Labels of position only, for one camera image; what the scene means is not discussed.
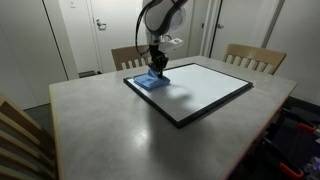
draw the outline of black frame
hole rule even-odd
[[[210,69],[208,67],[205,67],[205,66],[202,66],[202,65],[199,65],[197,63],[189,63],[189,64],[185,64],[185,65],[180,65],[180,66],[176,66],[176,67],[172,67],[172,68],[168,68],[168,69],[165,69],[164,71],[167,71],[167,70],[170,70],[170,69],[176,69],[176,68],[180,68],[180,67],[184,67],[184,66],[189,66],[189,65],[198,65],[198,66],[201,66],[203,68],[207,68],[207,69]],[[216,71],[218,73],[221,73],[221,74],[224,74],[224,75],[227,75],[227,76],[230,76],[228,74],[225,74],[223,72],[220,72],[220,71]],[[196,120],[197,118],[199,118],[200,116],[206,114],[207,112],[213,110],[214,108],[217,108],[219,107],[220,105],[226,103],[227,101],[230,101],[231,99],[237,97],[238,95],[240,95],[241,93],[245,92],[246,90],[249,90],[250,88],[253,87],[253,83],[249,82],[249,81],[245,81],[243,79],[240,79],[240,78],[237,78],[237,77],[234,77],[234,76],[230,76],[230,77],[233,77],[233,78],[236,78],[236,79],[239,79],[239,80],[242,80],[242,81],[245,81],[247,82],[246,85],[242,86],[241,88],[227,94],[226,96],[220,98],[219,100],[209,104],[208,106],[200,109],[199,111],[191,114],[190,116],[182,119],[181,121],[177,122],[173,117],[171,117],[166,111],[164,111],[162,108],[160,108],[155,102],[153,102],[151,99],[149,99],[147,96],[145,96],[141,91],[139,91],[135,86],[133,86],[128,80],[129,79],[133,79],[135,77],[138,77],[138,76],[141,76],[141,75],[144,75],[144,74],[140,74],[140,75],[137,75],[137,76],[133,76],[133,77],[127,77],[127,78],[124,78],[123,79],[123,82],[125,84],[127,84],[134,92],[136,92],[144,101],[146,101],[147,103],[149,103],[151,106],[153,106],[156,110],[158,110],[164,117],[166,117],[171,123],[173,123],[177,128],[182,128],[183,126],[191,123],[192,121]]]

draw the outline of white wall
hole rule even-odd
[[[62,12],[58,1],[44,0],[48,16],[54,31],[57,44],[59,46],[64,68],[68,79],[78,79],[79,74],[72,54],[72,49],[62,17]]]
[[[298,82],[292,96],[320,105],[320,1],[286,0],[268,49],[287,53],[275,75]]]
[[[22,108],[49,103],[49,84],[67,76],[43,2],[3,1],[0,26],[0,92]]]

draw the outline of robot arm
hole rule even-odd
[[[187,0],[144,0],[143,10],[140,13],[139,20],[144,15],[146,25],[146,35],[149,44],[149,51],[152,57],[152,63],[149,67],[162,77],[163,69],[166,67],[168,58],[165,53],[181,46],[182,40],[174,39],[166,42],[164,35],[180,27],[185,19],[186,12],[182,7]]]

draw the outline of chair slat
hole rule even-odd
[[[257,70],[259,66],[259,61],[254,62],[254,65],[252,66],[252,70]]]
[[[240,57],[240,58],[239,58],[239,61],[238,61],[238,66],[240,66],[240,65],[241,65],[242,60],[243,60],[243,57]]]
[[[39,141],[39,148],[44,153],[47,153],[46,155],[48,155],[49,157],[54,157],[54,151],[50,151],[55,148],[53,137],[49,133],[47,133],[39,124],[37,124],[29,115],[18,109],[19,108],[16,107],[8,99],[0,106],[0,112],[3,115],[14,121],[20,127],[23,127],[23,129],[32,134],[33,137],[37,137]]]
[[[248,68],[250,62],[251,62],[251,59],[248,59],[247,62],[246,62],[246,64],[244,65],[244,67],[245,67],[245,68]]]
[[[138,59],[139,66],[142,66],[141,58]]]
[[[124,64],[126,65],[126,68],[127,68],[127,69],[130,69],[129,61],[128,61],[128,62],[124,62]]]
[[[0,165],[0,175],[4,176],[6,179],[34,180],[33,177],[30,177],[28,175],[20,173],[19,171],[15,171],[13,169],[6,168],[1,165]]]
[[[224,56],[224,58],[223,58],[223,62],[227,62],[227,59],[228,59],[228,56],[229,56],[229,54],[225,54],[225,56]]]
[[[33,150],[32,148],[30,148],[29,146],[25,145],[20,140],[18,140],[15,137],[3,132],[2,130],[0,130],[0,142],[2,144],[9,144],[9,145],[15,147],[16,149],[19,149],[20,151],[28,154],[29,157],[31,157],[35,161],[38,161],[40,164],[42,164],[43,166],[45,166],[45,167],[47,167],[49,169],[53,169],[54,168],[54,161],[53,160],[50,160],[49,158],[47,158],[42,153]]]
[[[32,164],[31,162],[28,162],[27,160],[1,147],[0,147],[0,157],[20,166],[21,168],[24,168],[26,170],[29,170],[30,172],[33,172],[39,177],[43,177],[45,179],[54,179],[54,174],[52,172],[49,172],[46,169],[40,169],[38,166]]]
[[[235,58],[236,58],[236,56],[232,56],[231,61],[230,61],[230,64],[233,64],[233,63],[234,63]]]
[[[225,52],[223,61],[226,62],[227,57],[230,55],[250,59],[245,64],[245,68],[248,68],[251,60],[258,62],[253,65],[253,70],[257,70],[257,68],[259,67],[259,63],[266,63],[267,65],[270,64],[272,65],[272,69],[270,70],[269,74],[272,75],[276,72],[276,70],[279,68],[284,58],[286,57],[285,53],[240,44],[229,44]]]
[[[132,60],[131,63],[132,63],[132,67],[133,67],[133,68],[137,67],[135,60]]]
[[[38,138],[33,136],[30,132],[25,130],[23,127],[21,127],[19,124],[17,124],[15,121],[7,117],[6,115],[2,114],[0,112],[0,120],[6,125],[8,128],[11,130],[17,132],[20,134],[22,137],[25,137],[25,139],[34,144],[37,148],[39,148],[43,153],[48,155],[49,157],[52,157],[52,152],[51,152],[51,146],[48,147],[46,144],[43,144]]]
[[[1,93],[0,123],[0,161],[9,163],[1,164],[0,179],[34,179],[28,177],[31,174],[58,177],[53,137]]]
[[[149,59],[148,59],[147,57],[143,58],[143,60],[144,60],[144,63],[145,63],[146,65],[149,64]]]
[[[149,48],[148,45],[138,46],[138,49],[140,52],[145,52],[146,50],[148,50],[148,48]],[[139,59],[150,57],[150,53],[146,53],[141,56],[137,52],[137,49],[135,46],[112,49],[111,52],[112,52],[114,64],[116,66],[117,71],[123,70],[122,63],[125,63],[127,69],[130,69],[130,66],[127,64],[128,61],[132,61],[133,59],[138,59],[139,66],[142,66],[142,62],[140,62]],[[132,61],[132,66],[137,67],[137,64],[135,64],[134,60]]]
[[[261,69],[260,69],[260,72],[263,72],[263,71],[266,69],[267,66],[268,66],[268,64],[267,64],[267,63],[264,63],[264,64],[262,65]]]

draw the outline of red object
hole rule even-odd
[[[290,178],[298,180],[298,179],[302,179],[304,173],[303,171],[300,170],[300,174],[297,174],[296,172],[294,172],[292,169],[290,169],[287,165],[285,165],[284,163],[280,163],[279,167],[281,169],[281,171],[283,173],[285,173],[286,175],[288,175]]]
[[[311,133],[313,133],[313,132],[316,130],[315,127],[310,127],[310,126],[305,125],[305,124],[303,124],[303,123],[299,123],[299,124],[298,124],[298,127],[301,128],[301,129],[303,129],[303,130],[306,130],[306,131],[308,131],[308,132],[311,132]]]

